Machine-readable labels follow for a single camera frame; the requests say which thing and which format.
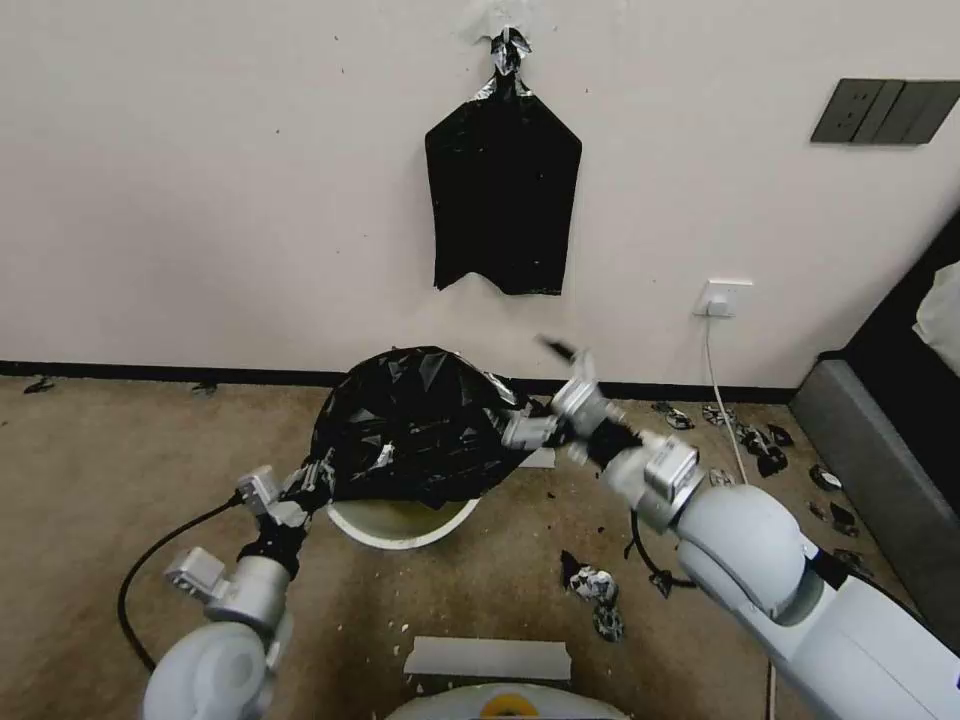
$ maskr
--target white pillow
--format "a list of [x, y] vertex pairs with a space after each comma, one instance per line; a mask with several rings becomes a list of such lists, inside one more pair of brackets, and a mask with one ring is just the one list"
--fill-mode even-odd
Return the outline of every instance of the white pillow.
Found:
[[933, 276], [933, 287], [917, 309], [913, 329], [960, 375], [960, 262]]

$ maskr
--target white bucket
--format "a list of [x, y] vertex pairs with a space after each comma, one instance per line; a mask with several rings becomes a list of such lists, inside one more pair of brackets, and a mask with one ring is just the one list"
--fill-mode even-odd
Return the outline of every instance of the white bucket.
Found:
[[431, 510], [418, 502], [351, 500], [327, 506], [333, 524], [358, 542], [381, 550], [412, 550], [452, 533], [480, 502], [448, 502]]

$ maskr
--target black plastic bag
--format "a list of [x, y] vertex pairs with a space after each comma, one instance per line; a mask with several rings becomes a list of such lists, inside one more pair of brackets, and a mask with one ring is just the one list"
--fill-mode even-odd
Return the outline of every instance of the black plastic bag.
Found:
[[434, 285], [477, 272], [508, 295], [559, 295], [580, 140], [527, 88], [530, 46], [493, 38], [496, 72], [426, 135], [436, 231]]
[[334, 501], [418, 500], [433, 508], [480, 497], [530, 454], [504, 448], [512, 412], [548, 413], [459, 355], [395, 349], [366, 360], [324, 403], [308, 462]]

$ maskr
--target dark gray switch panel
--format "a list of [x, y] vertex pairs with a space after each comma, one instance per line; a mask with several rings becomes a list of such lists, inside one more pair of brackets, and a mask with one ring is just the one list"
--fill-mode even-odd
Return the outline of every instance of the dark gray switch panel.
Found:
[[907, 131], [920, 117], [933, 92], [933, 83], [908, 82], [893, 107], [890, 108], [883, 124], [877, 129], [877, 133], [873, 136], [871, 142], [875, 145], [902, 143]]
[[904, 135], [905, 143], [922, 145], [930, 142], [960, 98], [960, 82], [937, 82], [935, 85], [933, 95], [927, 100], [920, 117]]
[[811, 140], [922, 145], [933, 139], [958, 99], [957, 80], [844, 78], [837, 83]]
[[897, 101], [897, 98], [900, 97], [900, 91], [903, 90], [904, 85], [906, 85], [906, 83], [903, 82], [903, 80], [886, 80], [883, 83], [883, 87], [880, 88], [880, 92], [877, 93], [877, 97], [873, 101], [873, 105], [870, 106], [867, 116], [863, 119], [863, 122], [860, 123], [857, 134], [853, 136], [855, 143], [873, 142], [877, 130], [880, 129], [883, 121], [887, 119], [887, 115], [893, 107], [893, 104]]
[[839, 143], [853, 140], [882, 87], [883, 80], [845, 78], [838, 82], [811, 140]]

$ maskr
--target wall socket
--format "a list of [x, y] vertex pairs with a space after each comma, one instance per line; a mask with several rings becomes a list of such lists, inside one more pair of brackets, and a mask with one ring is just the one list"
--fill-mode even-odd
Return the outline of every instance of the wall socket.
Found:
[[[693, 308], [694, 315], [710, 317], [735, 317], [744, 296], [753, 289], [753, 280], [707, 280], [706, 287], [700, 293]], [[711, 311], [707, 308], [713, 303]]]

